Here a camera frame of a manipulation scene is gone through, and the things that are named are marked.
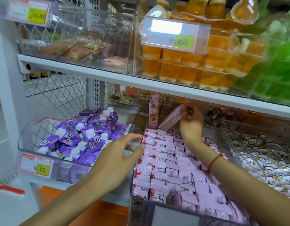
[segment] red price tag border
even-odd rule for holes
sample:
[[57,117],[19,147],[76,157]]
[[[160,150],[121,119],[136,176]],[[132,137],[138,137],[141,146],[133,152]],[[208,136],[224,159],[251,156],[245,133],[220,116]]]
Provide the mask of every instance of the red price tag border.
[[23,169],[20,168],[21,163],[22,163],[23,155],[29,155],[29,156],[38,157],[38,158],[41,158],[41,159],[50,160],[49,168],[51,168],[51,163],[52,163],[52,160],[51,160],[51,159],[48,159],[48,158],[45,158],[45,157],[41,157],[41,156],[36,156],[36,155],[30,155],[30,154],[27,154],[27,153],[22,153],[22,154],[21,154],[21,157],[20,157],[20,163],[19,163],[19,169],[18,169],[18,170],[20,170],[20,171],[24,171],[24,172],[31,173],[31,174],[34,174],[34,175],[39,175],[38,173],[33,173],[33,172],[31,172],[31,171],[26,171],[26,170],[23,170]]
[[44,24],[37,24],[37,23],[29,22],[29,21],[27,21],[27,20],[19,20],[19,19],[17,19],[16,17],[12,17],[12,16],[10,16],[9,14],[7,14],[7,15],[8,15],[8,18],[9,18],[10,20],[13,20],[13,21],[16,21],[16,22],[27,23],[27,24],[39,25],[39,26],[44,26],[44,25],[46,24],[46,22],[47,22],[47,17],[48,17],[48,13],[49,13],[49,9],[50,9],[50,4],[51,4],[50,2],[42,1],[42,0],[17,0],[17,1],[19,1],[19,2],[26,2],[27,4],[29,4],[29,1],[40,2],[40,3],[44,3],[44,4],[46,4],[46,5],[47,5],[47,10],[46,10],[47,15],[46,15],[45,23],[44,23]]
[[[160,44],[158,45],[158,47],[164,47],[164,48],[169,48],[169,49],[171,49],[171,48],[177,48],[177,49],[174,49],[174,50],[178,50],[179,49],[179,50],[184,50],[184,51],[193,51],[193,49],[195,49],[194,45],[195,45],[195,42],[196,42],[196,39],[197,39],[198,25],[190,25],[190,24],[187,24],[187,26],[188,27],[195,27],[196,28],[196,32],[195,32],[196,36],[194,37],[194,41],[193,41],[193,45],[192,45],[192,50],[190,50],[190,49],[183,49],[183,48],[177,48],[177,47],[167,46],[167,45],[160,45]],[[157,46],[157,44],[153,44],[153,43],[150,42],[150,38],[151,38],[151,31],[150,31],[150,34],[149,34],[149,38],[148,38],[147,44],[148,45]]]

